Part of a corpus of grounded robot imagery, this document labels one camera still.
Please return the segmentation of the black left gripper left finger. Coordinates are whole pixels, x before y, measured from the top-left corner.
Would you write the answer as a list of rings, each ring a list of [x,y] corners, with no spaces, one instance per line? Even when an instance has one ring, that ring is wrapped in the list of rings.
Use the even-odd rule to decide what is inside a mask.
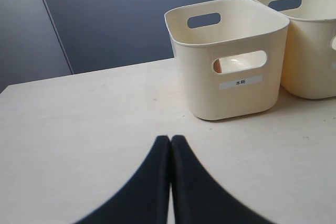
[[[171,141],[157,136],[127,183],[77,223],[167,223],[171,182]]]

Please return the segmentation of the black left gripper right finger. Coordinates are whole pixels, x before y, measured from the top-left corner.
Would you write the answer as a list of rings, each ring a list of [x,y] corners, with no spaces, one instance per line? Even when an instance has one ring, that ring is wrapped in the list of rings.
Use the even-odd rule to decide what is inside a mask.
[[[262,223],[260,215],[231,196],[199,162],[186,138],[171,139],[176,223]]]

